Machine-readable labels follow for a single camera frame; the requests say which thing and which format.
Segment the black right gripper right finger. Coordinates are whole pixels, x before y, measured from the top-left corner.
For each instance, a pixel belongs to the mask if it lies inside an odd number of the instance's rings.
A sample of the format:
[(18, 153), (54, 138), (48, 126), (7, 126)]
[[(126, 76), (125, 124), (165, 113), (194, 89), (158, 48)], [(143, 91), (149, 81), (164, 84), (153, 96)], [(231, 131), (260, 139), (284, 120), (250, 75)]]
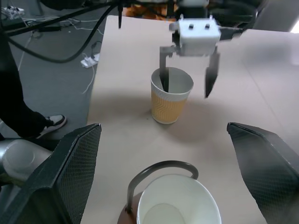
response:
[(246, 187), (269, 224), (299, 222), (299, 156), (277, 134), (227, 125)]

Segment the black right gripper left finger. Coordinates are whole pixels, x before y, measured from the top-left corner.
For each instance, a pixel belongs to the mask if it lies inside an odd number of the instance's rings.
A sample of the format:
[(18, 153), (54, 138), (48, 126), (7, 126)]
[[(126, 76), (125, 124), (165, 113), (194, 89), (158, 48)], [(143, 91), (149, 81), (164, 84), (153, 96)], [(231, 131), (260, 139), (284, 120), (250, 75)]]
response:
[(66, 134), (21, 187), (2, 224), (79, 224), (94, 179), (101, 125)]

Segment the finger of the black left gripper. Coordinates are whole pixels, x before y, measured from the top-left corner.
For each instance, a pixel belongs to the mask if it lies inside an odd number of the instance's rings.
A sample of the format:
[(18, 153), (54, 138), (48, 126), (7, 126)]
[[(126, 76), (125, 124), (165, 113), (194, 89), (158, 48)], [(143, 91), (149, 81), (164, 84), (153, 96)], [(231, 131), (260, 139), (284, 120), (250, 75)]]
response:
[(205, 98), (208, 98), (210, 93), (213, 90), (215, 81), (218, 76), (219, 60), (220, 60), (220, 54), (218, 52), (214, 52), (210, 56), (209, 66), (206, 68), (206, 75), (205, 75)]
[(159, 51), (159, 77), (163, 91), (169, 91), (169, 70), (166, 67), (166, 58), (172, 57), (175, 46), (160, 47)]

